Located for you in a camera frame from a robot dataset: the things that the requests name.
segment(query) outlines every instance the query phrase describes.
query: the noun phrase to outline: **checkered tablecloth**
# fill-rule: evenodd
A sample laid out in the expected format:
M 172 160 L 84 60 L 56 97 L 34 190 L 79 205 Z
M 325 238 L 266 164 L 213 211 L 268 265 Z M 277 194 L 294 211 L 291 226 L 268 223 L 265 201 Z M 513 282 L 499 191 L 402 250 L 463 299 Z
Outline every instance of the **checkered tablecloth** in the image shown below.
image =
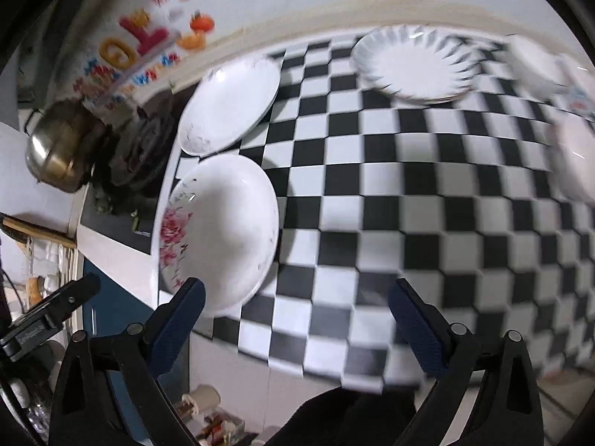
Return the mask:
M 344 387 L 418 383 L 386 302 L 402 274 L 483 338 L 518 330 L 538 373 L 588 357 L 595 216 L 550 173 L 551 105 L 514 82 L 502 43 L 479 37 L 460 37 L 481 61 L 476 91 L 429 107 L 393 102 L 351 70 L 359 37 L 272 55 L 277 99 L 227 152 L 273 183 L 279 246 L 263 288 L 214 319 L 212 338 Z M 196 162 L 182 155 L 176 177 Z

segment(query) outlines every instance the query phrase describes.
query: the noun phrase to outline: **pink flower design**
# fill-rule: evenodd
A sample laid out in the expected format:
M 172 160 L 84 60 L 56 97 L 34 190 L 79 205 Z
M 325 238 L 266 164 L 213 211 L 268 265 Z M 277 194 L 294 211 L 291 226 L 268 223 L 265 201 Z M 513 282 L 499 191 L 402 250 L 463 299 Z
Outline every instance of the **pink flower design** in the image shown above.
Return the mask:
M 162 266 L 169 266 L 175 262 L 177 258 L 176 251 L 169 246 L 164 246 L 159 249 L 159 259 Z
M 190 221 L 192 213 L 180 212 L 180 208 L 167 209 L 161 223 L 161 241 L 165 245 L 179 243 L 186 232 L 184 228 Z

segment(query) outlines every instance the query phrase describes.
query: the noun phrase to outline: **pot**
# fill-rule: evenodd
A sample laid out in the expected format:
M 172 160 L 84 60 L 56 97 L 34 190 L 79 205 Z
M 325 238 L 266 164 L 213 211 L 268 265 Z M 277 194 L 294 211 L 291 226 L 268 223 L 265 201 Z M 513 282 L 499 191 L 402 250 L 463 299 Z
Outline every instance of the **pot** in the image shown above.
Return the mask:
M 27 167 L 38 181 L 75 193 L 89 181 L 108 131 L 82 102 L 55 102 L 29 137 Z

